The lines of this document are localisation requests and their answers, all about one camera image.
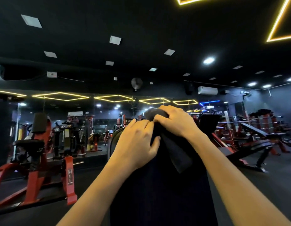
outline hand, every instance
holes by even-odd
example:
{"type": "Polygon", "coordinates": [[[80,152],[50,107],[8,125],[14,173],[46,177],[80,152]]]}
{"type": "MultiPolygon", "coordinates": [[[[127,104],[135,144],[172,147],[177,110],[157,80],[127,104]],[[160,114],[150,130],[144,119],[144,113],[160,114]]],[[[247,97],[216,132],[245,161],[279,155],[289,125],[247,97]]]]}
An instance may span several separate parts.
{"type": "Polygon", "coordinates": [[[122,132],[110,160],[128,166],[131,172],[152,160],[158,151],[160,137],[151,146],[154,122],[133,119],[122,132]]]}
{"type": "Polygon", "coordinates": [[[165,118],[157,114],[154,117],[154,121],[159,122],[163,127],[166,128],[166,130],[175,134],[176,136],[188,139],[198,135],[205,135],[200,131],[194,122],[194,119],[182,109],[171,105],[162,105],[159,107],[159,109],[162,109],[167,114],[169,114],[169,118],[165,118]]]}

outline gym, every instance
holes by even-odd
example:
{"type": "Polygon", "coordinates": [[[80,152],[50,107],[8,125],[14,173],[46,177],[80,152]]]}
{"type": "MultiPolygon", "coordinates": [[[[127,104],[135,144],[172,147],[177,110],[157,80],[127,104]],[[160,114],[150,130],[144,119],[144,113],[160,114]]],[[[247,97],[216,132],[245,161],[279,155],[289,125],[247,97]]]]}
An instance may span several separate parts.
{"type": "MultiPolygon", "coordinates": [[[[57,225],[162,105],[291,222],[291,0],[0,0],[0,226],[57,225]]],[[[244,225],[166,137],[151,162],[169,186],[132,173],[101,225],[244,225]]]]}

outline speaker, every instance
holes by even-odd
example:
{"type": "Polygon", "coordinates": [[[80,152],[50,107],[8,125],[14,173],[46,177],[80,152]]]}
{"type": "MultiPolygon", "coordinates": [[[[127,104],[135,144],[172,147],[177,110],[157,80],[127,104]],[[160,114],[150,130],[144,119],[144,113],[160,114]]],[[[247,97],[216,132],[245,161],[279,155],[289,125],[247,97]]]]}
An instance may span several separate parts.
{"type": "Polygon", "coordinates": [[[43,71],[35,67],[10,64],[0,65],[0,77],[3,80],[29,80],[43,74],[45,74],[43,71]]]}
{"type": "Polygon", "coordinates": [[[195,90],[194,84],[192,82],[184,82],[184,89],[186,95],[192,95],[195,90]]]}

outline person's left hand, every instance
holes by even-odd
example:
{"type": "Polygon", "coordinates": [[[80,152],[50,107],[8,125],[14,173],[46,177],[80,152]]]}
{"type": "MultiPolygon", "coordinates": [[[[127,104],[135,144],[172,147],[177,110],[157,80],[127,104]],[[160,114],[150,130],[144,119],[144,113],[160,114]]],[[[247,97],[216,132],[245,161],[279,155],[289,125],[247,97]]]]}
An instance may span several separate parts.
{"type": "Polygon", "coordinates": [[[126,164],[132,172],[143,167],[156,156],[160,145],[160,137],[156,137],[151,146],[153,129],[153,121],[133,119],[122,132],[110,160],[126,164]]]}

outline air conditioner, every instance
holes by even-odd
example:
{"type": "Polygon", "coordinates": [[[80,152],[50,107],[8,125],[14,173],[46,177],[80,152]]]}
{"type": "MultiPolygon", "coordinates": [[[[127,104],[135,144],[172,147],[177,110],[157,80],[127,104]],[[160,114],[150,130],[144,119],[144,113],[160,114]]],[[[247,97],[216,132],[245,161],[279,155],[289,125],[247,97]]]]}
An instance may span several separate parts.
{"type": "Polygon", "coordinates": [[[198,94],[213,96],[213,95],[218,94],[218,89],[212,88],[212,87],[200,86],[200,87],[198,87],[198,94]]]}

